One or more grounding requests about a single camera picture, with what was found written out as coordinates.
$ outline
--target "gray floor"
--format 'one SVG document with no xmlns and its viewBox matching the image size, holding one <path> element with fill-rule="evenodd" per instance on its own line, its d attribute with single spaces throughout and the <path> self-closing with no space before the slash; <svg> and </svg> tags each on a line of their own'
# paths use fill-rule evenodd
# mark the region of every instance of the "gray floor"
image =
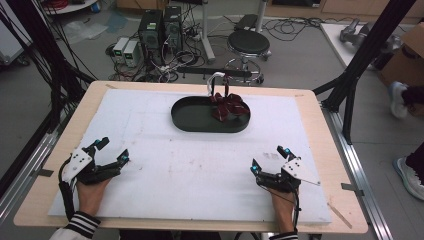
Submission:
<svg viewBox="0 0 424 240">
<path fill-rule="evenodd" d="M 64 23 L 86 21 L 107 24 L 114 13 L 104 8 L 98 14 L 80 11 L 62 16 Z M 134 15 L 122 29 L 104 32 L 95 40 L 84 40 L 72 45 L 72 49 L 87 67 L 99 78 L 108 79 L 114 73 L 113 64 L 105 49 L 119 36 L 136 32 L 139 22 Z M 210 29 L 225 18 L 210 20 Z M 230 24 L 218 29 L 229 30 Z M 228 35 L 229 31 L 214 34 Z M 260 87 L 314 89 L 339 76 L 344 67 L 326 40 L 324 34 L 314 28 L 305 28 L 293 41 L 279 41 L 263 33 L 271 42 L 272 56 L 268 61 L 256 60 L 265 74 Z M 226 50 L 226 40 L 210 38 L 217 61 L 208 67 L 221 68 L 234 55 Z M 180 78 L 176 83 L 204 84 L 200 76 Z M 28 139 L 49 111 L 49 88 L 33 65 L 11 66 L 0 72 L 0 174 L 4 174 Z M 324 100 L 328 93 L 318 96 Z M 411 197 L 391 166 L 393 159 L 414 151 L 423 141 L 423 118 L 408 116 L 397 120 L 389 111 L 386 88 L 378 80 L 376 72 L 366 71 L 359 80 L 352 125 L 352 141 L 377 202 L 394 239 L 424 239 L 424 203 Z M 25 194 L 16 198 L 16 205 L 0 226 L 0 239 L 48 239 L 54 229 L 17 227 L 13 216 Z M 233 239 L 235 233 L 222 233 L 224 239 Z M 117 231 L 100 229 L 95 239 L 117 239 Z M 324 235 L 323 239 L 376 239 L 373 228 L 364 235 Z"/>
</svg>

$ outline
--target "oval tray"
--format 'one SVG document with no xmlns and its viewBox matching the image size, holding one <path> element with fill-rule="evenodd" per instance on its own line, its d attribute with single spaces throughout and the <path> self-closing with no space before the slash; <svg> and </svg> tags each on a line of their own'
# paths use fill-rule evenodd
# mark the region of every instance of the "oval tray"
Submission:
<svg viewBox="0 0 424 240">
<path fill-rule="evenodd" d="M 185 97 L 174 103 L 171 109 L 174 125 L 187 132 L 237 133 L 249 125 L 250 112 L 241 116 L 229 114 L 224 122 L 212 116 L 217 107 L 209 97 Z"/>
</svg>

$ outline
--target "sneaker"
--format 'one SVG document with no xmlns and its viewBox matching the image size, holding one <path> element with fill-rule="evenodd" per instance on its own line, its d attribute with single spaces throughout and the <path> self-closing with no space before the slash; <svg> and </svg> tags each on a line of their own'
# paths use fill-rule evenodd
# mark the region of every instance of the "sneaker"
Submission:
<svg viewBox="0 0 424 240">
<path fill-rule="evenodd" d="M 405 106 L 405 103 L 402 98 L 402 92 L 406 90 L 408 86 L 400 83 L 393 82 L 389 86 L 389 96 L 390 96 L 390 110 L 392 114 L 397 118 L 405 118 L 408 114 L 408 108 Z"/>
<path fill-rule="evenodd" d="M 402 178 L 406 190 L 412 196 L 424 201 L 424 186 L 414 169 L 406 165 L 406 157 L 394 160 L 393 167 Z"/>
</svg>

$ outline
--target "human hand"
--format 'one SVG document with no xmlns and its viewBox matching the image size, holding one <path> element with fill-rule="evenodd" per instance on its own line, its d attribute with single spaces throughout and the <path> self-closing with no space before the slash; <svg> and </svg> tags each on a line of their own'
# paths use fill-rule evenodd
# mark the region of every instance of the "human hand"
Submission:
<svg viewBox="0 0 424 240">
<path fill-rule="evenodd" d="M 281 233 L 293 232 L 293 209 L 295 197 L 293 193 L 279 192 L 268 189 L 271 193 L 272 205 L 274 206 L 275 216 L 277 217 L 278 227 Z"/>
<path fill-rule="evenodd" d="M 87 213 L 93 217 L 97 214 L 105 188 L 110 180 L 111 179 L 107 179 L 93 185 L 84 185 L 81 182 L 77 182 L 79 210 L 81 212 Z"/>
</svg>

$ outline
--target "wooden table frame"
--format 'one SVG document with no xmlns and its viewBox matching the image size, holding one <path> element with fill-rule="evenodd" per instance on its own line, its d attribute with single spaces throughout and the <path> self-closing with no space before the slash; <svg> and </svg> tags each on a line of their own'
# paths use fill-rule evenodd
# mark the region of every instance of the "wooden table frame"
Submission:
<svg viewBox="0 0 424 240">
<path fill-rule="evenodd" d="M 49 208 L 58 191 L 57 172 L 63 161 L 80 144 L 83 134 L 96 113 L 103 95 L 108 89 L 139 89 L 206 94 L 206 86 L 204 85 L 110 81 L 92 83 L 44 165 L 44 169 L 52 170 L 54 174 L 51 177 L 39 176 L 36 179 L 15 215 L 14 223 L 16 225 L 62 227 L 67 224 L 66 217 L 48 215 Z M 244 95 L 273 95 L 294 97 L 296 100 L 332 218 L 332 222 L 329 224 L 299 223 L 299 232 L 367 232 L 368 225 L 355 193 L 341 188 L 341 183 L 350 184 L 350 180 L 315 94 L 310 90 L 234 86 L 231 88 L 231 91 L 242 97 Z M 102 228 L 278 232 L 276 224 L 269 222 L 131 218 L 101 218 L 101 220 Z"/>
</svg>

